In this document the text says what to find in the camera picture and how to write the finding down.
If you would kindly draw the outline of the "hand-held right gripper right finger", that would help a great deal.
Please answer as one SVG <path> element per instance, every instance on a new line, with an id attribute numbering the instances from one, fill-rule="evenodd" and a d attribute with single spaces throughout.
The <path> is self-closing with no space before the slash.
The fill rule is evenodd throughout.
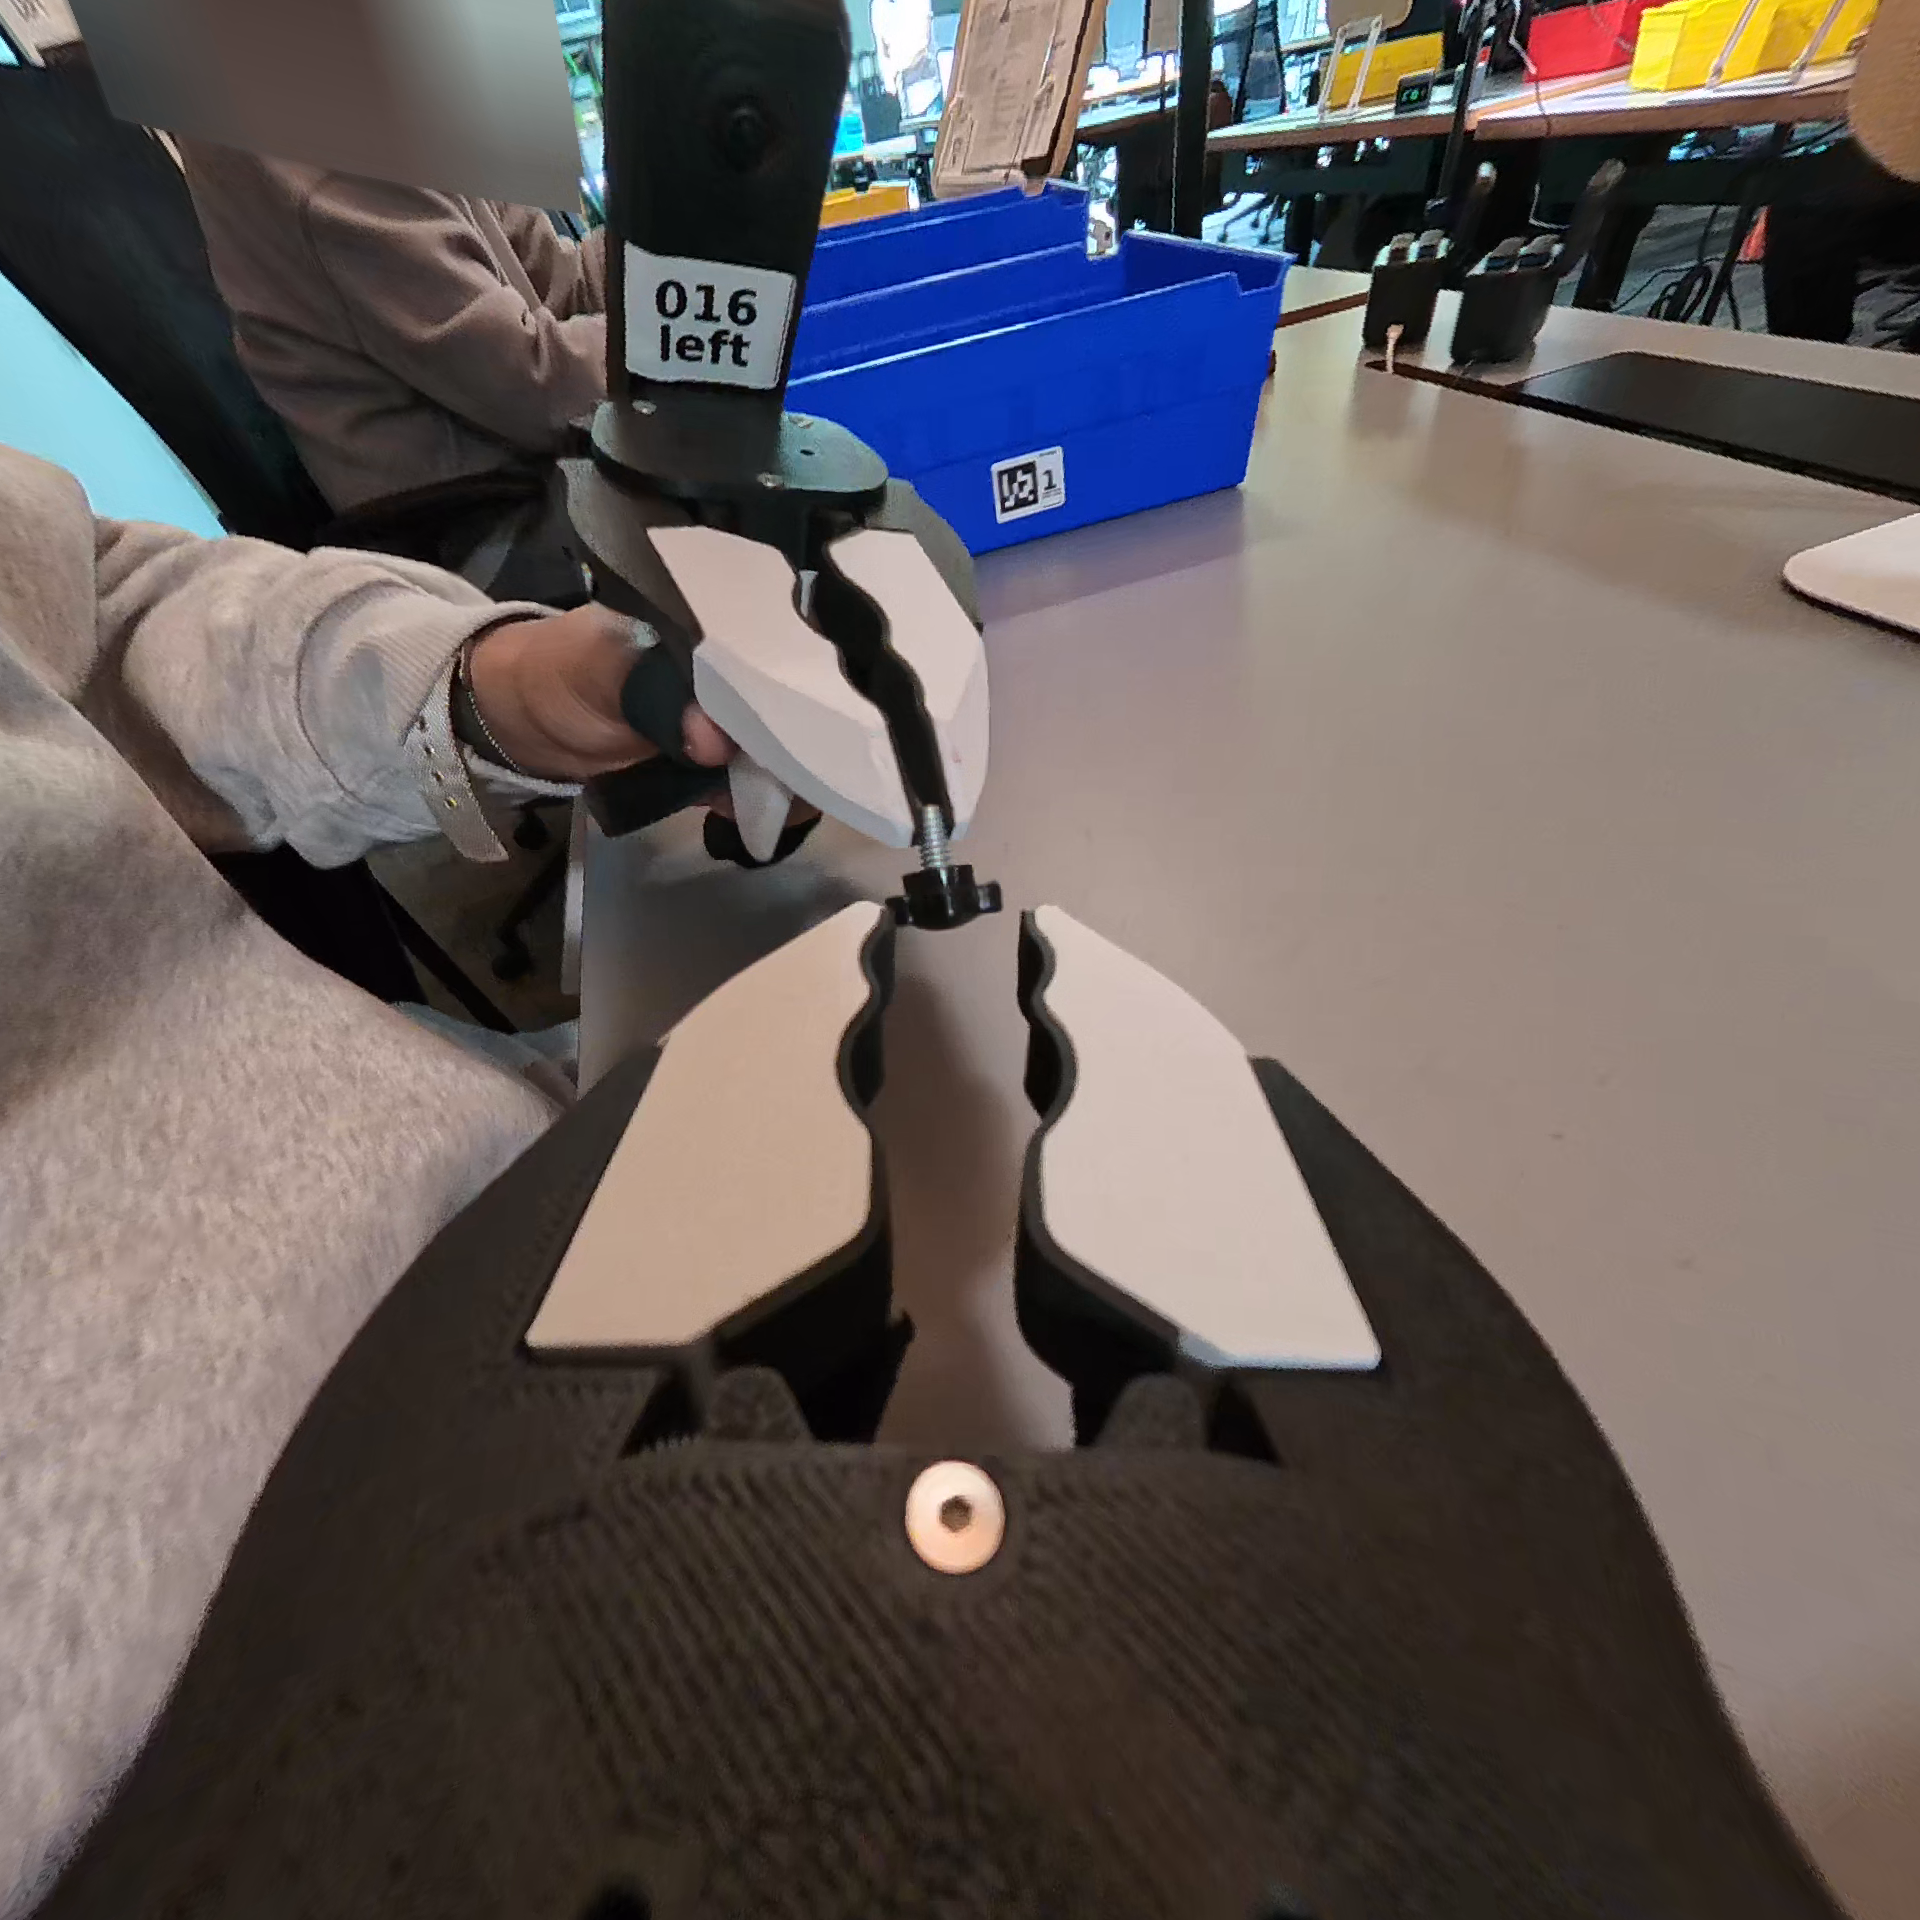
<path id="1" fill-rule="evenodd" d="M 1039 1109 L 1039 1252 L 1207 1371 L 1382 1371 L 1382 1332 L 1250 1046 L 1168 968 L 1031 908 L 1027 1014 L 1061 1090 Z"/>

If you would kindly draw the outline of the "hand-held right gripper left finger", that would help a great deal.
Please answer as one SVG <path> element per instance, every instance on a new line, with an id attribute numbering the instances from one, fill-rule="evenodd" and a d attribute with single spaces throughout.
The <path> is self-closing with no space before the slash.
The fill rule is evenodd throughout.
<path id="1" fill-rule="evenodd" d="M 853 1371 L 897 1324 L 875 1149 L 897 923 L 875 903 L 713 982 L 638 1109 L 526 1324 L 537 1356 Z"/>

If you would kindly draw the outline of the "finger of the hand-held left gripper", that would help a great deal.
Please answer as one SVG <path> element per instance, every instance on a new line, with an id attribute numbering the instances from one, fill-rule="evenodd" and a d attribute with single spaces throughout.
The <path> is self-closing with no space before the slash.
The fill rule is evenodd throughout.
<path id="1" fill-rule="evenodd" d="M 875 774 L 834 805 L 875 848 L 912 848 L 923 814 L 965 840 L 994 774 L 994 669 L 968 550 L 951 528 L 853 528 L 822 540 L 822 641 L 882 714 Z"/>
<path id="2" fill-rule="evenodd" d="M 837 628 L 796 612 L 796 569 L 772 540 L 655 528 L 655 558 L 693 619 L 710 723 L 808 814 L 912 848 L 923 684 L 875 591 L 934 591 L 927 550 L 897 528 L 837 537 L 819 573 Z"/>

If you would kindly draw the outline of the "black knob thumb screw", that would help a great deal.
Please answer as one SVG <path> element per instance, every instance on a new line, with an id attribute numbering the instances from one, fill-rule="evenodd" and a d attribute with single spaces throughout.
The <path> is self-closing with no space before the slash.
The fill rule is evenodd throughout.
<path id="1" fill-rule="evenodd" d="M 923 805 L 912 816 L 912 873 L 902 873 L 902 894 L 886 894 L 886 916 L 902 929 L 968 929 L 983 916 L 999 916 L 1002 894 L 999 883 L 979 883 L 956 852 L 951 852 L 951 816 L 942 805 Z"/>

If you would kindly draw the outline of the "person's left forearm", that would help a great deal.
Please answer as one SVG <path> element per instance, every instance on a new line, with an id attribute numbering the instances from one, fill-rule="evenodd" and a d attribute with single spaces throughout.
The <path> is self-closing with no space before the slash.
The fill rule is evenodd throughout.
<path id="1" fill-rule="evenodd" d="M 503 805 L 582 789 L 460 743 L 466 654 L 537 606 L 448 569 L 106 520 L 31 448 L 0 448 L 0 560 L 9 889 L 130 816 L 309 867 L 419 840 L 503 858 Z"/>

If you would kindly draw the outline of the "person's left hand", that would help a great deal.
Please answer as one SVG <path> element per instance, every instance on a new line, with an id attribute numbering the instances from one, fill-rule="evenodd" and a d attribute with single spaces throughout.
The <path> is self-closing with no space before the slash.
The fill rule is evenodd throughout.
<path id="1" fill-rule="evenodd" d="M 646 622 L 606 606 L 503 619 L 466 647 L 448 729 L 491 767 L 544 783 L 590 783 L 655 759 L 726 767 L 732 743 L 693 700 L 673 714 L 663 746 L 630 729 L 621 684 L 646 654 Z"/>

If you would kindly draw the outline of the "small blue plastic bin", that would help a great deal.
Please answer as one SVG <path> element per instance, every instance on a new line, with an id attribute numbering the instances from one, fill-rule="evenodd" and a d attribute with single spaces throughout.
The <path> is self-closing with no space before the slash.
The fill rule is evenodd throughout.
<path id="1" fill-rule="evenodd" d="M 927 211 L 822 228 L 808 250 L 804 309 L 951 280 L 951 274 L 983 274 L 1031 250 L 1091 250 L 1091 187 L 1072 179 L 1045 179 L 1039 191 L 999 187 L 999 191 L 965 191 L 965 200 L 927 200 Z"/>

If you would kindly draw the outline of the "large blue plastic bin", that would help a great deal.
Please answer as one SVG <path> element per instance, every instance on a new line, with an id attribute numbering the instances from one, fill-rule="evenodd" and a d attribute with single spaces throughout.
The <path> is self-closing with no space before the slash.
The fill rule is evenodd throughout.
<path id="1" fill-rule="evenodd" d="M 1131 228 L 808 307 L 785 406 L 875 441 L 968 558 L 1237 494 L 1286 261 Z"/>

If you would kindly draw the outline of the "cardboard box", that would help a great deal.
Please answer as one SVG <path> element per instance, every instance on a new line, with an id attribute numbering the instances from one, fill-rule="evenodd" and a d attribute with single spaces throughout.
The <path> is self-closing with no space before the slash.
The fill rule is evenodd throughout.
<path id="1" fill-rule="evenodd" d="M 1039 191 L 1070 167 L 1105 22 L 1105 0 L 965 0 L 927 159 L 934 200 Z"/>

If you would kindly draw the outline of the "black pole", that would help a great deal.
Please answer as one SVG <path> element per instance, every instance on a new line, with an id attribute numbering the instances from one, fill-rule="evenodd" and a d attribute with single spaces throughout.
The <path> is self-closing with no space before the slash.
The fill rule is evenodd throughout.
<path id="1" fill-rule="evenodd" d="M 1171 104 L 1171 187 L 1168 228 L 1207 228 L 1207 133 L 1215 133 L 1215 0 L 1181 0 L 1181 104 Z"/>

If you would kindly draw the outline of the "black office chair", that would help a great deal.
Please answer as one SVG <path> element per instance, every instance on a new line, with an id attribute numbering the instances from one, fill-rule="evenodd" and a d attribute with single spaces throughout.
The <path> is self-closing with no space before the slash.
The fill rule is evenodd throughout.
<path id="1" fill-rule="evenodd" d="M 234 360 L 204 217 L 90 64 L 0 77 L 9 287 L 130 404 L 240 540 L 309 550 L 331 506 Z"/>

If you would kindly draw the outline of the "yellow plastic bin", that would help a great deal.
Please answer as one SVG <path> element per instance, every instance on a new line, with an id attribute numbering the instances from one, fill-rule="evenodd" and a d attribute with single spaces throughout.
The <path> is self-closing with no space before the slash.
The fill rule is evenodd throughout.
<path id="1" fill-rule="evenodd" d="M 1628 90 L 1704 90 L 1849 64 L 1879 0 L 1661 0 L 1646 8 Z"/>
<path id="2" fill-rule="evenodd" d="M 1314 104 L 1340 111 L 1364 111 L 1364 104 L 1396 104 L 1400 83 L 1431 83 L 1445 69 L 1445 38 L 1400 38 L 1400 45 L 1345 45 L 1325 64 L 1325 90 Z"/>

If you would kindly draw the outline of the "black table mat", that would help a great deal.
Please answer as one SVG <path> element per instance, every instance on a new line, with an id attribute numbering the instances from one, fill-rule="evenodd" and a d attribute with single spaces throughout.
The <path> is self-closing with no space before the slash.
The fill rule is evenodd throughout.
<path id="1" fill-rule="evenodd" d="M 1920 404 L 1806 377 L 1713 369 L 1671 352 L 1603 352 L 1524 382 L 1485 382 L 1506 404 L 1692 441 L 1713 459 L 1883 494 L 1920 506 Z"/>

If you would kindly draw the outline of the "red plastic bin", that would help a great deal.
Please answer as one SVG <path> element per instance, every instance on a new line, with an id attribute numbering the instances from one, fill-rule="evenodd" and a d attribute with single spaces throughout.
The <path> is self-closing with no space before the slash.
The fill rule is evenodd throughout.
<path id="1" fill-rule="evenodd" d="M 1524 77 L 1619 77 L 1633 64 L 1646 14 L 1661 0 L 1534 0 L 1524 8 Z"/>

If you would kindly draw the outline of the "white mat with glass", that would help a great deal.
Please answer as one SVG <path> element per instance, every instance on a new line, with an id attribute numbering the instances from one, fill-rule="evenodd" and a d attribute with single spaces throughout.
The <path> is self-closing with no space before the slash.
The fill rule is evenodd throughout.
<path id="1" fill-rule="evenodd" d="M 1784 560 L 1805 606 L 1920 641 L 1920 513 L 1805 550 Z"/>

